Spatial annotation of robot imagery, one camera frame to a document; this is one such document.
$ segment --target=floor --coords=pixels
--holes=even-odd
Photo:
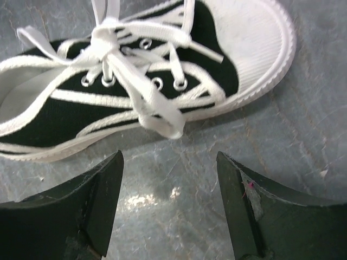
[[[122,17],[162,0],[123,0]],[[298,34],[293,66],[258,101],[187,125],[164,140],[143,129],[117,133],[67,160],[0,160],[0,202],[21,200],[97,164],[125,156],[124,183],[107,259],[234,259],[216,175],[216,155],[289,187],[347,199],[347,2],[280,0]],[[89,0],[0,0],[0,59],[23,50],[16,28],[50,39],[89,34]]]

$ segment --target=white rubber sole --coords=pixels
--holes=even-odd
[[[204,0],[204,2],[207,2],[206,4],[211,9],[212,13],[214,13],[217,8],[220,8],[222,6],[220,2],[224,2],[223,8],[225,10],[230,10],[229,8],[225,7],[225,4],[229,3],[228,1],[229,0],[214,0],[214,1]],[[288,15],[287,11],[275,0],[253,0],[253,1],[256,1],[257,3],[260,3],[266,6],[267,10],[271,12],[272,15],[274,16],[275,22],[280,28],[282,44],[281,44],[281,49],[276,61],[273,62],[273,65],[268,71],[266,71],[264,76],[262,76],[261,79],[258,80],[257,83],[252,85],[250,88],[247,88],[247,90],[241,93],[237,93],[233,95],[223,104],[217,105],[213,108],[197,110],[197,111],[186,113],[184,116],[187,121],[203,120],[203,119],[211,118],[211,117],[221,115],[224,113],[228,113],[237,108],[240,108],[258,99],[259,97],[263,96],[267,92],[269,92],[283,79],[283,77],[288,72],[289,67],[291,66],[292,61],[294,59],[295,49],[296,49],[296,36],[294,32],[294,25],[291,21],[291,18]],[[141,13],[141,15],[149,14],[153,11],[156,11],[167,5],[170,5],[171,3],[172,1],[161,4],[160,6],[156,6],[149,11]],[[225,21],[225,19],[226,18],[224,17],[222,21],[219,21],[219,22],[215,21],[216,27],[223,26],[223,24],[228,24],[227,21]],[[228,53],[228,50],[225,50],[225,46],[223,46],[223,42],[220,42],[220,45],[221,45],[221,48],[226,53]],[[47,150],[44,150],[42,152],[30,153],[30,154],[24,154],[24,155],[1,154],[1,156],[8,159],[20,160],[20,161],[38,161],[38,162],[46,162],[46,163],[57,161],[84,150],[89,145],[97,142],[98,140],[110,134],[113,134],[118,131],[130,129],[130,128],[139,127],[139,126],[140,125],[138,123],[133,123],[131,125],[109,128],[106,130],[98,131],[95,133],[88,134],[86,136],[82,136],[82,137],[70,140],[56,147],[48,148]]]

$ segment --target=sneaker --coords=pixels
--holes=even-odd
[[[0,63],[0,156],[55,161],[138,126],[179,138],[186,121],[264,95],[294,58],[293,24],[275,0],[169,1],[122,21],[119,1],[93,8],[84,42],[52,46],[18,30],[36,49]]]

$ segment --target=black canvas fabric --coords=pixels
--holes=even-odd
[[[160,16],[183,3],[179,2],[164,10],[155,12],[154,14],[144,16],[143,19],[153,16]],[[212,78],[224,89],[227,96],[231,96],[237,92],[238,79],[236,69],[232,62],[223,53],[217,42],[213,17],[208,8],[201,2],[196,2],[195,5],[195,20],[191,31],[192,39],[224,56],[221,64],[215,62],[204,55],[201,55],[190,49],[178,48],[177,52],[181,61],[195,63],[204,68]],[[128,44],[128,47],[139,48],[139,43],[142,39]],[[54,41],[51,44],[57,50],[63,40]],[[160,41],[152,41],[151,48],[155,48],[163,44]],[[68,58],[73,59],[79,55],[80,50],[86,48],[89,43],[76,43],[68,52]],[[23,54],[44,56],[38,49],[26,51]],[[106,88],[101,83],[101,75],[95,79],[95,82],[89,87],[81,85],[82,77],[86,75],[86,71],[78,73],[75,76],[64,82],[59,89],[73,90],[77,92],[94,93],[101,95],[114,95],[127,97],[125,89],[116,82],[112,87]],[[163,79],[164,87],[161,92],[169,99],[178,97],[181,93],[173,87],[174,78],[171,71],[156,71],[147,73],[150,79],[160,77]],[[199,80],[185,75],[188,80],[188,87],[185,91],[189,91],[200,84]],[[194,111],[202,108],[212,107],[214,104],[209,104],[203,107],[181,109],[183,113]],[[27,124],[21,130],[0,137],[0,142],[9,144],[18,144],[34,147],[53,147],[68,140],[74,139],[76,135],[89,124],[105,118],[107,116],[117,114],[128,109],[109,108],[101,106],[90,106],[80,103],[72,103],[49,98],[35,119]],[[117,127],[127,124],[132,124],[138,120],[129,120],[117,124],[109,125],[102,129]]]

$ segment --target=shoelace bow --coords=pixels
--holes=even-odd
[[[131,50],[132,55],[145,59],[147,65],[136,66],[131,58],[120,50],[116,30],[126,29],[137,37],[167,42],[170,50],[169,60],[173,77],[178,84],[185,81],[176,47],[191,48],[215,61],[223,57],[216,52],[193,42],[190,34],[171,25],[146,20],[122,22],[119,17],[119,0],[92,0],[97,26],[91,33],[91,43],[75,59],[60,57],[49,41],[35,28],[18,28],[19,39],[29,46],[36,46],[47,57],[62,66],[75,66],[88,69],[87,82],[93,82],[102,72],[102,80],[110,82],[117,78],[127,91],[139,123],[164,137],[177,139],[183,135],[185,119],[177,107],[168,100],[145,73],[152,62],[163,58],[146,50]]]

